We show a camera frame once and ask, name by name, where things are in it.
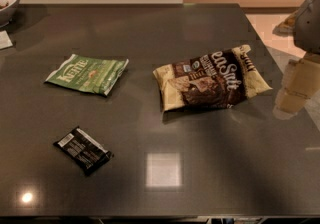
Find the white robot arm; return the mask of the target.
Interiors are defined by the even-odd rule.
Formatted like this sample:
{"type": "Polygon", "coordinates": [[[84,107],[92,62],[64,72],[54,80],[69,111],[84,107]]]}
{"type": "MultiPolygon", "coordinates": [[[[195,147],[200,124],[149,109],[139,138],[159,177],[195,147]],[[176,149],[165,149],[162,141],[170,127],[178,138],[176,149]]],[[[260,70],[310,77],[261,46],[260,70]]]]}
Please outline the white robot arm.
{"type": "Polygon", "coordinates": [[[295,116],[320,90],[320,0],[305,0],[297,10],[293,41],[305,55],[285,67],[273,109],[280,120],[295,116]]]}

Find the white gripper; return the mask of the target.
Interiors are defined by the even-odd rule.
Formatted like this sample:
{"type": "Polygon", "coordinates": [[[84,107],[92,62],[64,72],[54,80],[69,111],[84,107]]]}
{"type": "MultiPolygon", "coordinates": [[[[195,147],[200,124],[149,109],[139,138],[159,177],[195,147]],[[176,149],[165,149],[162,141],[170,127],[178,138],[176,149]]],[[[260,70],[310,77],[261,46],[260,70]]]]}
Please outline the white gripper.
{"type": "Polygon", "coordinates": [[[280,120],[296,116],[307,99],[320,89],[320,55],[306,53],[301,59],[290,59],[276,96],[273,115],[280,120]]]}

